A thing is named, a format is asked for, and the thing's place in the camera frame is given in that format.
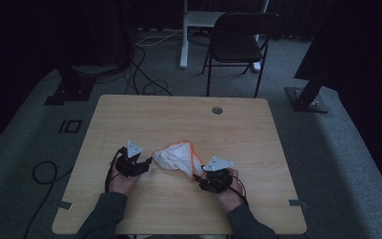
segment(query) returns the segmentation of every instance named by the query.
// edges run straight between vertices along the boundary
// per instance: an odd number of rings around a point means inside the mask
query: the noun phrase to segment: gray carpet
[[[193,39],[207,43],[205,38]],[[165,81],[174,96],[203,97],[207,75],[200,72],[206,48],[190,45],[188,68],[181,70],[180,45],[174,39],[143,47],[146,57],[141,69],[152,80]],[[299,40],[271,41],[259,93],[259,98],[270,103],[296,192],[306,203],[305,235],[311,239],[382,238],[382,177],[337,93],[323,88],[319,94],[330,111],[327,115],[296,113],[287,99],[285,87],[306,84],[294,80],[293,75],[308,47],[309,43]],[[141,56],[137,50],[134,62],[138,63]],[[105,68],[78,69],[91,74]],[[214,69],[211,97],[250,98],[257,74],[242,76],[241,71]],[[58,166],[58,175],[69,171],[76,162],[98,98],[105,94],[135,94],[127,86],[130,73],[101,77],[88,102],[68,102],[59,107],[44,106],[60,82],[59,74],[54,71],[37,85],[0,135],[0,238],[23,238],[30,219],[51,187],[33,180],[33,168],[51,160]],[[138,74],[136,83],[142,89],[147,80]],[[60,132],[64,120],[83,123],[77,133]],[[39,179],[44,181],[52,180],[53,173],[50,164],[37,169]],[[31,225],[28,238],[73,237],[52,232],[57,203],[68,180],[64,177],[55,183]]]

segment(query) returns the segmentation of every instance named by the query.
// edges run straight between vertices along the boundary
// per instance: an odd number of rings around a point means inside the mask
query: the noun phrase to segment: black chair
[[[274,13],[225,13],[216,21],[207,51],[206,60],[201,74],[209,67],[206,97],[210,95],[210,81],[212,67],[247,67],[246,73],[252,63],[260,62],[261,68],[257,81],[254,98],[259,92],[268,53],[269,39],[277,33],[280,25],[280,16]],[[259,46],[257,35],[264,36],[262,46]],[[213,59],[221,65],[213,65]]]

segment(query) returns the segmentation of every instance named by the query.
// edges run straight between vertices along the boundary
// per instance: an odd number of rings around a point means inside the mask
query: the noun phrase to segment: gray sleeve
[[[117,192],[102,193],[95,210],[86,219],[76,235],[78,238],[113,238],[116,225],[123,218],[127,197]]]
[[[275,231],[257,221],[244,203],[226,216],[236,239],[276,239]]]

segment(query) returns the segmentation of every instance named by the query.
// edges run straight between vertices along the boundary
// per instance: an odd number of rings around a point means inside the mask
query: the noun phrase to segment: chair backrest
[[[219,17],[214,32],[227,31],[271,37],[279,30],[280,23],[281,17],[275,13],[230,12]]]

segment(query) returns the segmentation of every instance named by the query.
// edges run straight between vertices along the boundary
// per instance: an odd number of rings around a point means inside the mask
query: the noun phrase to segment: table top
[[[223,112],[216,115],[213,107]],[[181,139],[190,140],[205,163],[232,160],[255,217],[278,234],[301,234],[306,225],[269,108],[261,99],[102,96],[53,224],[75,234],[95,208],[116,151],[128,140],[143,147],[138,161]],[[118,234],[230,234],[216,199],[181,171],[151,163],[128,198]]]

